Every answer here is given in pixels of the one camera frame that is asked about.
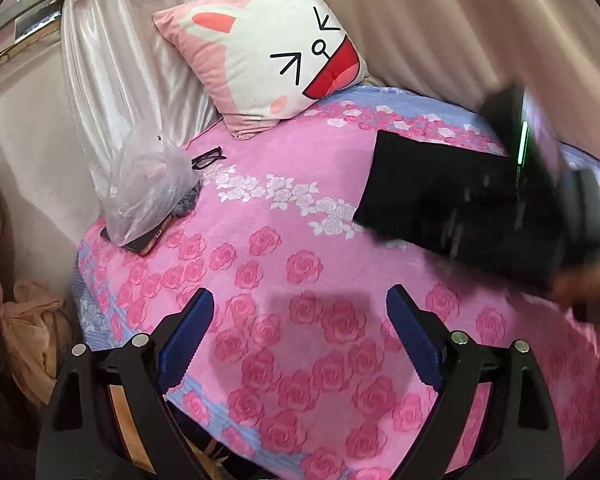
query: pink floral bedspread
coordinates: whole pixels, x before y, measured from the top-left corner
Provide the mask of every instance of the pink floral bedspread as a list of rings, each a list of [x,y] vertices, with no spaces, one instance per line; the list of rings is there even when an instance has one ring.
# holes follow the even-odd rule
[[[195,213],[170,227],[145,259],[104,242],[103,222],[94,225],[79,266],[112,334],[122,343],[151,332],[199,286],[208,288],[214,319],[170,400],[282,478],[386,480],[436,398],[386,316],[386,292],[401,283],[450,330],[489,345],[531,344],[572,470],[600,437],[592,333],[546,301],[411,244],[378,244],[351,221],[377,127],[501,149],[466,112],[468,119],[447,123],[361,106],[357,95],[320,102],[247,142],[223,123],[193,141],[192,156],[222,146],[228,160],[205,170]],[[483,385],[451,468],[468,459],[487,394]]]

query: red open mouth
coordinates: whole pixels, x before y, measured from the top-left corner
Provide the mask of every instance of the red open mouth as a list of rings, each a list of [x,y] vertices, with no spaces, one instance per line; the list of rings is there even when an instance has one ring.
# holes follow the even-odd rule
[[[345,36],[331,59],[317,73],[302,94],[309,99],[318,100],[355,81],[359,71],[358,53],[349,37]]]

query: black eyeglasses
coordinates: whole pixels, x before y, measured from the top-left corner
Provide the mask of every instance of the black eyeglasses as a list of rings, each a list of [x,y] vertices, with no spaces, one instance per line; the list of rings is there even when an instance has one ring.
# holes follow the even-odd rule
[[[196,158],[191,159],[192,170],[204,170],[211,166],[216,160],[226,160],[225,156],[222,156],[222,148],[218,146],[212,150],[209,150]]]

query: white wall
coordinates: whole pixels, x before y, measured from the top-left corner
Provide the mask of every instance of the white wall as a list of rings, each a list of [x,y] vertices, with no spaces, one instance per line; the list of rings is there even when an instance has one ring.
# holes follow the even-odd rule
[[[14,277],[31,278],[67,298],[78,244],[100,204],[75,133],[57,32],[0,68],[0,188],[5,289]]]

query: pink cheek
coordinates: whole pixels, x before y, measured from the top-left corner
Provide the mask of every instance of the pink cheek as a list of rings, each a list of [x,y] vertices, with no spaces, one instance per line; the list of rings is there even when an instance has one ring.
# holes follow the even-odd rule
[[[269,107],[269,111],[272,113],[272,115],[279,114],[282,110],[285,109],[287,101],[288,101],[288,99],[287,99],[286,95],[281,95],[279,98],[277,98],[275,101],[273,101],[271,103],[271,106]]]

